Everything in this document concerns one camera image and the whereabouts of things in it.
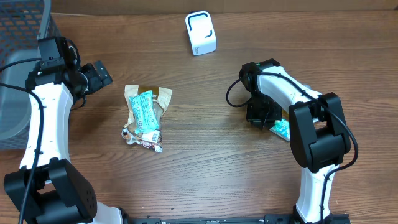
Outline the brown patterned snack bag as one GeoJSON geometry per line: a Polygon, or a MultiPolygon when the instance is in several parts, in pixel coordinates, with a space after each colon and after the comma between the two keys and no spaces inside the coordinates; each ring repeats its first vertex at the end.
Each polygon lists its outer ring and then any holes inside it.
{"type": "Polygon", "coordinates": [[[172,90],[157,86],[148,87],[139,85],[126,85],[124,88],[124,97],[129,109],[129,117],[127,124],[125,124],[122,128],[121,136],[128,145],[137,144],[154,152],[161,153],[163,151],[161,118],[169,107],[169,103],[172,99],[172,90]],[[129,97],[139,95],[149,90],[152,90],[155,115],[159,122],[160,128],[149,133],[135,134],[134,130],[136,128],[136,121],[134,119],[131,104],[129,102],[129,97]]]}

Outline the green Kleenex tissue pack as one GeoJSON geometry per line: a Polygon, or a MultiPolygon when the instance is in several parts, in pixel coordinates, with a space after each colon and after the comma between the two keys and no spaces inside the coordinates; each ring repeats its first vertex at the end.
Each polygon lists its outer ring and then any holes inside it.
{"type": "Polygon", "coordinates": [[[270,128],[270,131],[282,139],[290,141],[290,128],[287,120],[281,119],[280,121],[275,121],[273,127],[270,128]]]}

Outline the mint green wipes pack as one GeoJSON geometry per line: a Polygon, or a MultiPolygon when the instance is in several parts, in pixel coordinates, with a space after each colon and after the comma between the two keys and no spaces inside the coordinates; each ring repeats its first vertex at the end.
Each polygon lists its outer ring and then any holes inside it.
{"type": "Polygon", "coordinates": [[[135,134],[149,133],[160,128],[155,115],[152,90],[130,96],[129,102],[136,121],[135,134]]]}

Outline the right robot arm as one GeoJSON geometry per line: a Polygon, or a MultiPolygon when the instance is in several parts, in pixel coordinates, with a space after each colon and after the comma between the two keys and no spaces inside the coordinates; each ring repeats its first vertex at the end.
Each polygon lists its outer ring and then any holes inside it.
{"type": "Polygon", "coordinates": [[[272,129],[288,114],[290,148],[301,169],[300,195],[291,215],[267,215],[266,223],[350,223],[330,212],[333,178],[351,149],[340,98],[321,94],[292,78],[274,59],[244,64],[241,81],[251,97],[246,119],[272,129]]]}

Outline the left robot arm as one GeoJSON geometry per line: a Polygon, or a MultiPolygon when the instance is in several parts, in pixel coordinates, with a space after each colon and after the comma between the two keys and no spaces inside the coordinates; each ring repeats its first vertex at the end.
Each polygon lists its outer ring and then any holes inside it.
{"type": "Polygon", "coordinates": [[[47,37],[38,46],[41,58],[21,89],[31,104],[27,147],[19,170],[4,177],[19,223],[129,223],[123,209],[97,200],[68,150],[72,106],[113,79],[101,61],[81,65],[70,39],[47,37]]]}

